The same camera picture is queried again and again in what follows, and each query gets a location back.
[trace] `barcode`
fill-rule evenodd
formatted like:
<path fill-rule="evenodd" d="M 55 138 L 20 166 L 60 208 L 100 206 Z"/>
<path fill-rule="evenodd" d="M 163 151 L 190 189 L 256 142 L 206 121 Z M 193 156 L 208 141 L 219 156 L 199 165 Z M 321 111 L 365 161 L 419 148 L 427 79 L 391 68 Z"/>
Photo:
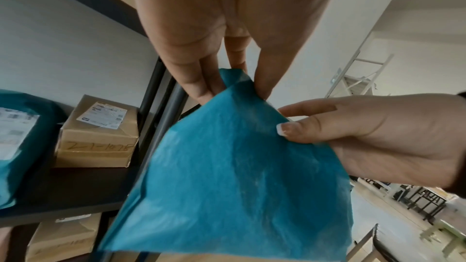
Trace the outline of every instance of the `barcode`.
<path fill-rule="evenodd" d="M 14 136 L 22 136 L 24 134 L 24 131 L 21 130 L 10 130 L 8 132 L 8 135 L 14 135 Z"/>

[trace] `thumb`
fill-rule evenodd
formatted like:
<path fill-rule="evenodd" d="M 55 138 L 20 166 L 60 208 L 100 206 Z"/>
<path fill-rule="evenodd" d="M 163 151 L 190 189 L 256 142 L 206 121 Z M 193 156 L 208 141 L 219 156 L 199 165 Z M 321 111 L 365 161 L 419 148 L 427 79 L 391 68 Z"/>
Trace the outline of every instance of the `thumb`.
<path fill-rule="evenodd" d="M 277 125 L 277 133 L 289 141 L 315 143 L 347 136 L 358 136 L 366 129 L 365 120 L 350 110 L 316 114 L 300 121 Z"/>

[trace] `package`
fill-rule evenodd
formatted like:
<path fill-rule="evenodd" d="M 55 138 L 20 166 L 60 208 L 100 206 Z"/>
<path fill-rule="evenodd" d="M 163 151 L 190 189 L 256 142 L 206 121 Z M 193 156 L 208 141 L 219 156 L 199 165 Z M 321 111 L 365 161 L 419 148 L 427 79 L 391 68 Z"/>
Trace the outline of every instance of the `package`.
<path fill-rule="evenodd" d="M 136 107 L 85 95 L 60 130 L 55 167 L 127 167 L 138 138 Z"/>
<path fill-rule="evenodd" d="M 287 121 L 239 69 L 171 127 L 99 249 L 343 261 L 350 179 L 327 144 L 287 141 Z"/>
<path fill-rule="evenodd" d="M 26 262 L 56 262 L 90 253 L 100 215 L 89 214 L 42 222 L 26 251 Z"/>
<path fill-rule="evenodd" d="M 44 98 L 0 90 L 0 209 L 16 203 L 24 174 L 53 141 L 67 116 Z"/>

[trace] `teal mailer bag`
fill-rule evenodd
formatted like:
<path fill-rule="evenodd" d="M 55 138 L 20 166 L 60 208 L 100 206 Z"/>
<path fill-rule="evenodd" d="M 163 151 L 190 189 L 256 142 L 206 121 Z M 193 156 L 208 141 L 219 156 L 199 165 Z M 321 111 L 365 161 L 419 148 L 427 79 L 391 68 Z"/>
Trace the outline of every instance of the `teal mailer bag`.
<path fill-rule="evenodd" d="M 326 144 L 292 143 L 241 70 L 166 133 L 100 244 L 106 251 L 342 261 L 350 180 Z"/>
<path fill-rule="evenodd" d="M 66 119 L 51 100 L 0 90 L 0 209 L 15 205 L 24 174 Z"/>

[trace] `sleeve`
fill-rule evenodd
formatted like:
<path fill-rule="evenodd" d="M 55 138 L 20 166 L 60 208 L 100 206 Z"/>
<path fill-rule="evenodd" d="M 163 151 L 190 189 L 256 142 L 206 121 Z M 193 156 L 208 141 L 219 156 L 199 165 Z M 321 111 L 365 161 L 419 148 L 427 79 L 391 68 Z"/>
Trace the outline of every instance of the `sleeve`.
<path fill-rule="evenodd" d="M 466 92 L 460 93 L 459 96 L 462 96 L 466 99 Z M 455 182 L 452 186 L 446 188 L 445 190 L 449 193 L 456 194 L 459 197 L 466 198 L 466 156 L 463 161 L 463 167 L 461 168 L 460 173 L 456 177 Z"/>

